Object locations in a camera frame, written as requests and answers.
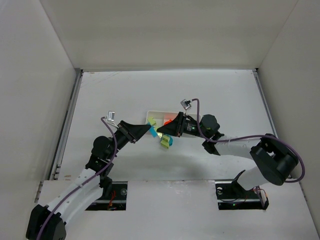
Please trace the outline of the teal long lego brick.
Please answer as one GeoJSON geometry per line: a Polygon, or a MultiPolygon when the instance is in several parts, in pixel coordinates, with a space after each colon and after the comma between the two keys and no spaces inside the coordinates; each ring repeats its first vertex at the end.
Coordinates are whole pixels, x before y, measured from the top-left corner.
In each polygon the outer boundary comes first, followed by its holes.
{"type": "Polygon", "coordinates": [[[150,127],[149,132],[153,138],[161,138],[160,134],[157,132],[156,128],[153,125],[150,127]]]}

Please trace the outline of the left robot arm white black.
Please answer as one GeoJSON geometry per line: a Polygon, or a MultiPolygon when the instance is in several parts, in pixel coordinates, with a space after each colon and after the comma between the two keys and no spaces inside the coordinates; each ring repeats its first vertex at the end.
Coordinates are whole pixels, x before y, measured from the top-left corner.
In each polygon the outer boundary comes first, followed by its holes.
{"type": "Polygon", "coordinates": [[[122,120],[110,137],[97,137],[89,161],[79,176],[50,203],[37,204],[32,209],[25,237],[28,240],[64,240],[73,221],[111,190],[112,180],[108,175],[117,153],[128,143],[135,144],[150,128],[150,124],[130,124],[122,120]]]}

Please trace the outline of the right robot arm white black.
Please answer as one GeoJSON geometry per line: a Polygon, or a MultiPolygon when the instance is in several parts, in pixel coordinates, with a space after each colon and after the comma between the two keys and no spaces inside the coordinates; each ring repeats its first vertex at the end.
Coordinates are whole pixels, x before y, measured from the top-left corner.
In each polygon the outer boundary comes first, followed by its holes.
{"type": "Polygon", "coordinates": [[[211,155],[235,156],[254,161],[255,167],[242,170],[232,181],[238,190],[251,190],[256,186],[271,183],[281,186],[298,165],[298,157],[271,134],[254,139],[232,141],[219,132],[220,125],[215,116],[204,115],[200,121],[179,112],[169,123],[159,127],[157,132],[181,137],[183,134],[202,137],[203,148],[211,155]]]}

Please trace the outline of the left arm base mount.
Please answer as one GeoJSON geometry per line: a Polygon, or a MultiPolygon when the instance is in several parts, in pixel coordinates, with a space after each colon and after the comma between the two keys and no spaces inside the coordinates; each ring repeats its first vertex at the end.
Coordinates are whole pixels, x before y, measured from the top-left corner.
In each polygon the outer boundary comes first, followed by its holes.
{"type": "Polygon", "coordinates": [[[95,200],[86,211],[125,211],[127,207],[128,182],[114,181],[103,195],[95,200]]]}

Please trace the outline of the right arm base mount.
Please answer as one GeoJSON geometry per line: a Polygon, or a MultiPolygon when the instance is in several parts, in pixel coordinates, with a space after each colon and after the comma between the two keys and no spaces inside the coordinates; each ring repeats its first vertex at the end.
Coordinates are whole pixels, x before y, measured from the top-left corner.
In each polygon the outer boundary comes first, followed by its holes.
{"type": "Polygon", "coordinates": [[[266,191],[260,186],[245,190],[237,182],[245,172],[241,171],[234,179],[218,180],[215,182],[215,194],[219,210],[263,210],[269,207],[266,191]]]}

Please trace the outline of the white three-compartment tray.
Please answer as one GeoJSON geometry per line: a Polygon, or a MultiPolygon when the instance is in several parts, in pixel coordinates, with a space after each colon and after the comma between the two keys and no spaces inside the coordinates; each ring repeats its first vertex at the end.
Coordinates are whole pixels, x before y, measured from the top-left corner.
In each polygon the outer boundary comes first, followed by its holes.
{"type": "MultiPolygon", "coordinates": [[[[164,111],[148,111],[147,112],[147,115],[146,115],[146,123],[148,123],[148,120],[147,118],[148,117],[153,117],[155,120],[156,120],[156,125],[154,126],[155,129],[157,130],[159,127],[162,127],[164,125],[164,114],[165,113],[171,113],[171,112],[164,112],[164,111]]],[[[197,120],[197,115],[196,114],[191,114],[190,116],[192,116],[195,120],[197,120]]]]}

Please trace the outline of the light green long brick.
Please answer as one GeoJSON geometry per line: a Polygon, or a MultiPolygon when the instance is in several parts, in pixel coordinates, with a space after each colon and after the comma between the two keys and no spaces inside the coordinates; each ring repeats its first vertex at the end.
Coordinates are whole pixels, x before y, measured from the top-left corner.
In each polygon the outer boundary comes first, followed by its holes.
{"type": "Polygon", "coordinates": [[[147,121],[151,126],[156,126],[157,125],[157,121],[152,116],[148,117],[147,121]]]}

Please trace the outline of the orange round lego piece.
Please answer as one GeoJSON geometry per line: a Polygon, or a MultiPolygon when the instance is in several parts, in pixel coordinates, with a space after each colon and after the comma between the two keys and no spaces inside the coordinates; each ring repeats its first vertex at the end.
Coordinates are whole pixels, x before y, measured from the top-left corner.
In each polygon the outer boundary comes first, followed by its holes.
{"type": "Polygon", "coordinates": [[[167,125],[168,123],[172,122],[177,117],[177,115],[177,113],[172,112],[165,113],[163,116],[163,124],[167,125]]]}

